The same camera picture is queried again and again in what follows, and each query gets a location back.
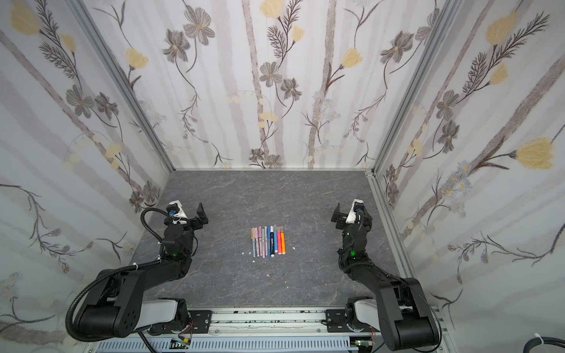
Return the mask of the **pink highlighter pen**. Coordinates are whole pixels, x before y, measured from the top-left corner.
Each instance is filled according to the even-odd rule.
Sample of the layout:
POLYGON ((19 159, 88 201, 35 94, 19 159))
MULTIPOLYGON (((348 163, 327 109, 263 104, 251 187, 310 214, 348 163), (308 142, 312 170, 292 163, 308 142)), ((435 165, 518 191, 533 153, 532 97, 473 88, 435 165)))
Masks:
POLYGON ((281 238, 281 229, 280 227, 277 227, 276 229, 276 233, 275 233, 275 238, 276 238, 276 251, 278 254, 282 254, 283 250, 282 250, 282 238, 281 238))

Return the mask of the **black white marker pen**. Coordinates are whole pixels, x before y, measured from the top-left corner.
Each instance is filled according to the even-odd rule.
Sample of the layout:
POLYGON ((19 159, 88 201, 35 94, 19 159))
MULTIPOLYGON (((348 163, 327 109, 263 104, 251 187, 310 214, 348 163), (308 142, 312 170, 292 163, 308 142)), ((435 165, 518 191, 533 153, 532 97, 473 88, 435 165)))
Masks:
POLYGON ((270 228, 271 228, 271 230, 270 230, 270 232, 271 232, 271 257, 274 257, 275 255, 273 254, 273 248, 272 248, 272 247, 273 247, 273 240, 272 240, 272 227, 270 227, 270 228))

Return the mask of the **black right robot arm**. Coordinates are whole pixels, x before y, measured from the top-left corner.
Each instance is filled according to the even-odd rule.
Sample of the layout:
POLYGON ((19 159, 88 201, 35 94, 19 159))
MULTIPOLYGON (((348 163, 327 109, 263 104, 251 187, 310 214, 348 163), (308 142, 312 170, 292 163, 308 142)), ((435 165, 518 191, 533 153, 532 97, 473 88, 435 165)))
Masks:
POLYGON ((339 269, 369 289, 374 297, 348 300, 346 311, 350 325, 367 324, 376 329, 391 351, 434 352, 440 348, 441 323, 427 302, 420 282, 381 269, 367 254, 372 216, 364 203, 356 199, 348 213, 342 213, 337 206, 331 222, 342 232, 339 269))

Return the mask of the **orange highlighter pen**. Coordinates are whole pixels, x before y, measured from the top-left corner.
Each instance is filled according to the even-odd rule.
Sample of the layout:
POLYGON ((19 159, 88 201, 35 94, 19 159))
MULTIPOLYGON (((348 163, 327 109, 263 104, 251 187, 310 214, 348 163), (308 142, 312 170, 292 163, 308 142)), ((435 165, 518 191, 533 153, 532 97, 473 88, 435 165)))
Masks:
POLYGON ((284 229, 280 228, 280 253, 286 254, 286 242, 284 229))

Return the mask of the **small circuit board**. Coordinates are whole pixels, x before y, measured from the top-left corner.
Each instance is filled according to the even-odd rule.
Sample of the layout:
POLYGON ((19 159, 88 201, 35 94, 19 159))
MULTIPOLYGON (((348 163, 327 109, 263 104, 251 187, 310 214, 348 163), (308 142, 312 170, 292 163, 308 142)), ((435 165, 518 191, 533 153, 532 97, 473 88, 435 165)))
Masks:
POLYGON ((191 340, 188 338, 172 339, 169 345, 170 349, 189 349, 191 347, 191 340))

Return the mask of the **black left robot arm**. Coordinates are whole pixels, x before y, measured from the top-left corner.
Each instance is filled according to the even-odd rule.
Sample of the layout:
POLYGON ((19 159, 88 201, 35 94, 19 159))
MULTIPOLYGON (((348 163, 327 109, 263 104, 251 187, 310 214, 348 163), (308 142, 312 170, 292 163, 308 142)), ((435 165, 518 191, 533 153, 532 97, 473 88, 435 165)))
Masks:
POLYGON ((170 202, 165 210, 166 229, 158 235, 155 260, 101 271, 72 301, 65 317, 67 333, 81 342, 126 338, 148 329, 152 334, 182 332, 191 326, 183 299, 144 300, 146 291, 184 278, 198 250, 194 233, 208 223, 204 207, 192 219, 182 205, 170 202))

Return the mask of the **purple pastel pen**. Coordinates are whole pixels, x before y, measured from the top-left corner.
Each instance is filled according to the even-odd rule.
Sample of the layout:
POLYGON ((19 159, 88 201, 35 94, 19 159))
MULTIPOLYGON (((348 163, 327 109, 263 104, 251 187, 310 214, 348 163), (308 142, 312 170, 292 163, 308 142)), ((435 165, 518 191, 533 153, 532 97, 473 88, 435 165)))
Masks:
POLYGON ((258 257, 263 257, 262 227, 257 228, 257 250, 258 257))

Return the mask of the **light blue highlighter pen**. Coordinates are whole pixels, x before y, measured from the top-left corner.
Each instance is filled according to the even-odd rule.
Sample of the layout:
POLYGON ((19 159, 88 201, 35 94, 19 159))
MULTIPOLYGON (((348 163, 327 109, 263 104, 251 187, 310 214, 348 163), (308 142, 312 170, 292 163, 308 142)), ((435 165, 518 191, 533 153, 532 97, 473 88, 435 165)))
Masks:
POLYGON ((278 254, 278 229, 277 226, 272 227, 273 254, 278 254))

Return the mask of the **yellow pastel pen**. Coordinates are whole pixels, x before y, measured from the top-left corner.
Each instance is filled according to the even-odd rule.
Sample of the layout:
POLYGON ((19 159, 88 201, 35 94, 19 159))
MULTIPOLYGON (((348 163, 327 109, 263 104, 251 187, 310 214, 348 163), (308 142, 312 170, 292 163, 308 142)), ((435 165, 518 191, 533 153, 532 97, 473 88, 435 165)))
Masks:
POLYGON ((256 228, 251 229, 251 239, 252 239, 252 256, 257 257, 256 228))

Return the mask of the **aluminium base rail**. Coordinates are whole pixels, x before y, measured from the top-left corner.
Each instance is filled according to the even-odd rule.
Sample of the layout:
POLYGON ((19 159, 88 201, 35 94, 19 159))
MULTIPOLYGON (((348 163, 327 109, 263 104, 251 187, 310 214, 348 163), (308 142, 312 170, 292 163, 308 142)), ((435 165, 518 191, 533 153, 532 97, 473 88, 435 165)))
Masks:
POLYGON ((111 338, 92 344, 90 352, 156 352, 153 338, 232 338, 232 337, 333 337, 347 336, 357 352, 387 352, 381 333, 367 324, 357 324, 356 331, 329 332, 327 314, 343 307, 217 307, 190 308, 188 311, 210 313, 207 333, 181 332, 152 334, 148 329, 126 338, 111 338))

